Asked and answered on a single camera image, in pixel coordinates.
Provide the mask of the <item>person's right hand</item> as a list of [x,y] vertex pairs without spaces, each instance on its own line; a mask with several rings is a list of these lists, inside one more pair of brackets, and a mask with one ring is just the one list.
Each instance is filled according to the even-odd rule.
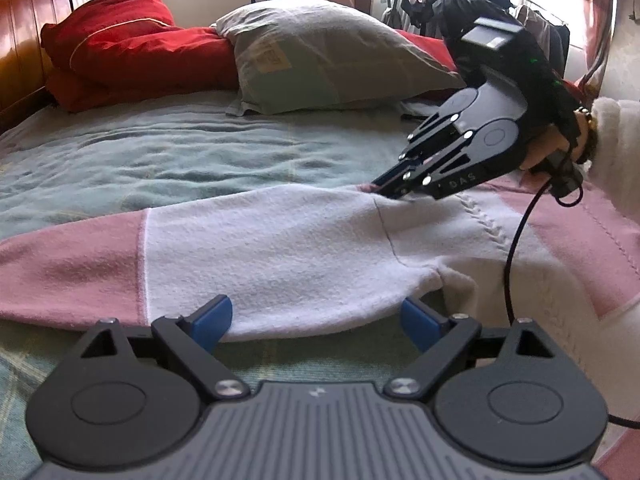
[[587,149],[591,139],[594,139],[594,119],[588,110],[581,108],[576,110],[575,117],[579,127],[579,136],[574,148],[570,147],[570,142],[560,133],[555,125],[548,125],[540,129],[533,140],[527,144],[527,152],[520,169],[524,171],[532,170],[533,166],[540,164],[547,156],[555,151],[562,151],[570,154],[570,158],[577,162]]

